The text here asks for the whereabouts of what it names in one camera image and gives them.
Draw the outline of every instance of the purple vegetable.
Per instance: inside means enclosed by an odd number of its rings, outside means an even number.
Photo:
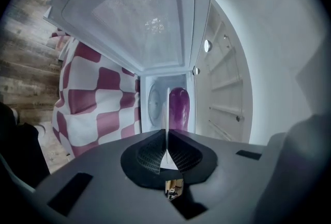
[[[169,95],[169,128],[187,131],[190,97],[183,88],[175,88]]]

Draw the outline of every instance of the checkered fabric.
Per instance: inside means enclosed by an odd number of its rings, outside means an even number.
[[[73,157],[141,133],[138,77],[70,38],[53,112],[53,131]]]

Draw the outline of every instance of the black slot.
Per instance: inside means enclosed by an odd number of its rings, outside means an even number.
[[[237,155],[249,158],[249,159],[253,159],[253,160],[259,160],[262,156],[262,154],[260,153],[256,153],[256,152],[248,152],[248,151],[244,151],[244,150],[240,150],[236,153]]]
[[[92,178],[93,176],[87,173],[77,173],[47,205],[60,214],[67,216]]]

